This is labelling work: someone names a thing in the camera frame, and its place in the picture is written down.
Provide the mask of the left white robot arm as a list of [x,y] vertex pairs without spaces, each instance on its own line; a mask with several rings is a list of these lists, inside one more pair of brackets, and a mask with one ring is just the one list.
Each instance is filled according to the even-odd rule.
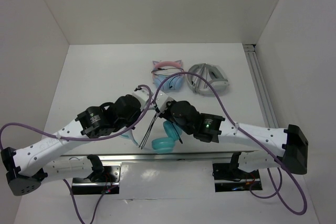
[[60,159],[66,152],[93,139],[109,136],[124,127],[129,128],[147,105],[130,94],[116,102],[90,106],[51,137],[28,146],[1,151],[7,170],[6,179],[15,196],[29,194],[43,183],[66,178],[84,178],[91,182],[103,177],[104,166],[97,155]]

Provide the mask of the teal cat-ear headphones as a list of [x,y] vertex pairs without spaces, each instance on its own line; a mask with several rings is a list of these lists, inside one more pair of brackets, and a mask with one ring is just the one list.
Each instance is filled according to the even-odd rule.
[[134,145],[136,145],[139,149],[145,150],[151,153],[156,154],[168,154],[173,152],[175,144],[179,141],[181,144],[183,143],[181,139],[181,135],[183,133],[182,129],[175,123],[165,120],[163,122],[163,130],[165,132],[164,137],[155,138],[151,141],[150,148],[146,147],[148,140],[150,139],[150,135],[152,129],[154,127],[155,122],[161,115],[161,112],[155,112],[143,138],[141,141],[137,141],[133,135],[133,130],[129,130],[126,133],[120,135],[120,137],[130,140]]

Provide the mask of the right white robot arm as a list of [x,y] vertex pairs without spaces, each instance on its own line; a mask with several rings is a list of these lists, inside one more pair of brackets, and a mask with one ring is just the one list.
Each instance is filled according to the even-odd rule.
[[292,174],[304,175],[308,168],[308,140],[300,127],[266,128],[231,123],[213,114],[199,113],[187,101],[168,101],[156,105],[160,118],[176,124],[184,133],[204,143],[232,143],[253,147],[253,152],[235,152],[229,172],[235,178],[258,169],[283,167]]

